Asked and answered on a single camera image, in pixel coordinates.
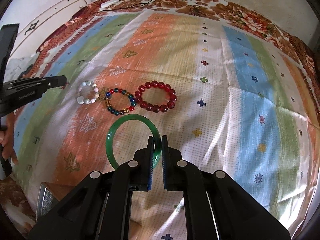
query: human hand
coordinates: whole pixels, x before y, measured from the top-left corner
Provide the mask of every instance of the human hand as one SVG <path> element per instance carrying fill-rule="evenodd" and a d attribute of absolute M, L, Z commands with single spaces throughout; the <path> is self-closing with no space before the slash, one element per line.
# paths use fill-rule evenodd
<path fill-rule="evenodd" d="M 0 143 L 2 144 L 2 157 L 7 160 L 11 157 L 13 163 L 18 165 L 17 155 L 13 149 L 13 133 L 14 133 L 14 113 L 10 113 L 6 118 L 7 130 L 0 131 Z"/>

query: pink bead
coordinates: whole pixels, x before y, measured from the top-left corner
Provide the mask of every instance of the pink bead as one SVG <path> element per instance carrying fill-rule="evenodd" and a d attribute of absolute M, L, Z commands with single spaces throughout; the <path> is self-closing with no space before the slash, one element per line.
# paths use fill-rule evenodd
<path fill-rule="evenodd" d="M 147 107 L 147 102 L 146 101 L 141 101 L 140 102 L 140 107 L 141 108 L 146 108 Z"/>
<path fill-rule="evenodd" d="M 170 86 L 169 84 L 166 84 L 166 85 L 164 86 L 164 90 L 165 90 L 165 91 L 169 92 L 170 89 L 171 89 L 171 86 Z"/>
<path fill-rule="evenodd" d="M 147 111 L 152 111 L 153 105 L 152 104 L 147 104 L 146 110 Z"/>
<path fill-rule="evenodd" d="M 175 104 L 174 104 L 173 101 L 169 101 L 169 102 L 167 103 L 167 106 L 168 106 L 169 109 L 173 109 L 174 106 L 175 106 Z"/>
<path fill-rule="evenodd" d="M 161 105 L 160 110 L 161 110 L 161 112 L 165 113 L 166 111 L 168 111 L 168 108 L 166 105 Z"/>
<path fill-rule="evenodd" d="M 159 111 L 160 111 L 160 106 L 154 105 L 154 106 L 153 106 L 153 111 L 154 111 L 155 113 L 159 113 Z"/>
<path fill-rule="evenodd" d="M 138 89 L 140 92 L 144 92 L 146 90 L 146 88 L 143 85 L 139 86 Z"/>
<path fill-rule="evenodd" d="M 170 95 L 170 100 L 176 102 L 178 100 L 176 95 Z"/>
<path fill-rule="evenodd" d="M 151 83 L 150 82 L 146 82 L 144 84 L 144 86 L 145 86 L 146 89 L 149 89 L 149 88 L 151 88 Z"/>
<path fill-rule="evenodd" d="M 176 91 L 174 89 L 169 90 L 169 95 L 175 95 L 175 94 L 176 94 Z"/>
<path fill-rule="evenodd" d="M 140 103 L 142 101 L 142 97 L 136 97 L 135 99 L 137 103 Z"/>
<path fill-rule="evenodd" d="M 164 88 L 164 83 L 162 81 L 158 83 L 158 88 L 160 88 L 160 89 Z"/>
<path fill-rule="evenodd" d="M 151 82 L 151 86 L 154 87 L 154 88 L 157 88 L 157 87 L 158 87 L 158 82 L 155 81 L 155 80 L 153 80 L 153 81 Z"/>
<path fill-rule="evenodd" d="M 142 96 L 142 93 L 138 90 L 138 91 L 136 91 L 136 92 L 134 93 L 134 95 L 135 95 L 136 97 L 141 97 L 141 96 Z"/>

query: green cross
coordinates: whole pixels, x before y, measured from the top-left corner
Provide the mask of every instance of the green cross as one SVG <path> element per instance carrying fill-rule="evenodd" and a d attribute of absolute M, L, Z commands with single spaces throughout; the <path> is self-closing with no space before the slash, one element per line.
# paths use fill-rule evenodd
<path fill-rule="evenodd" d="M 200 80 L 202 81 L 202 83 L 208 82 L 208 80 L 205 77 L 200 78 Z"/>

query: green stripe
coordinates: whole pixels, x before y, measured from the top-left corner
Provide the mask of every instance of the green stripe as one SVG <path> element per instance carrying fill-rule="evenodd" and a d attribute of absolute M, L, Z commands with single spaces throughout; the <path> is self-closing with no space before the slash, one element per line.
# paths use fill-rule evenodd
<path fill-rule="evenodd" d="M 105 25 L 96 35 L 88 38 L 88 41 L 79 49 L 73 58 L 65 64 L 65 67 L 59 72 L 58 75 L 66 76 L 70 85 L 73 84 L 78 75 L 85 68 L 86 63 L 92 60 L 101 49 L 111 42 L 111 39 L 115 34 L 117 34 L 125 25 L 127 25 L 138 15 L 139 14 L 120 15 L 117 19 Z M 78 66 L 77 63 L 84 58 L 86 59 L 86 63 Z M 20 185 L 24 190 L 26 190 L 29 186 L 29 180 L 32 175 L 32 171 L 28 171 L 27 166 L 37 163 L 38 154 L 40 154 L 38 150 L 41 145 L 42 134 L 49 124 L 54 112 L 61 107 L 60 103 L 64 99 L 66 93 L 67 89 L 48 89 L 43 95 L 39 106 L 34 111 L 33 116 L 30 118 L 26 131 L 23 134 L 23 141 L 18 154 L 19 166 L 15 168 L 15 174 L 18 181 L 21 182 Z M 40 143 L 33 143 L 35 136 L 40 137 Z"/>
<path fill-rule="evenodd" d="M 288 193 L 296 189 L 296 179 L 300 165 L 300 144 L 298 141 L 298 129 L 291 115 L 292 105 L 284 88 L 281 85 L 279 73 L 277 72 L 270 54 L 266 51 L 261 41 L 247 35 L 252 47 L 256 51 L 257 58 L 265 71 L 270 84 L 273 86 L 276 115 L 280 130 L 279 166 L 276 174 L 277 188 L 273 190 L 274 195 L 270 200 L 270 213 L 280 219 L 286 201 L 281 201 Z"/>

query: white beaded bracelet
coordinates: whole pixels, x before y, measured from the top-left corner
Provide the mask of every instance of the white beaded bracelet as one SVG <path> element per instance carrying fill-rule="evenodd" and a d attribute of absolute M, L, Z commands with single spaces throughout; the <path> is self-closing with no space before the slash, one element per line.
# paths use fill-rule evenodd
<path fill-rule="evenodd" d="M 88 87 L 92 87 L 93 91 L 95 92 L 94 94 L 94 98 L 89 99 L 89 98 L 84 98 L 83 96 L 80 95 L 80 92 L 82 90 L 83 87 L 88 86 Z M 79 105 L 82 104 L 93 104 L 97 98 L 99 97 L 99 88 L 97 88 L 97 84 L 93 83 L 92 81 L 83 81 L 78 89 L 78 97 L 77 97 L 77 102 Z"/>

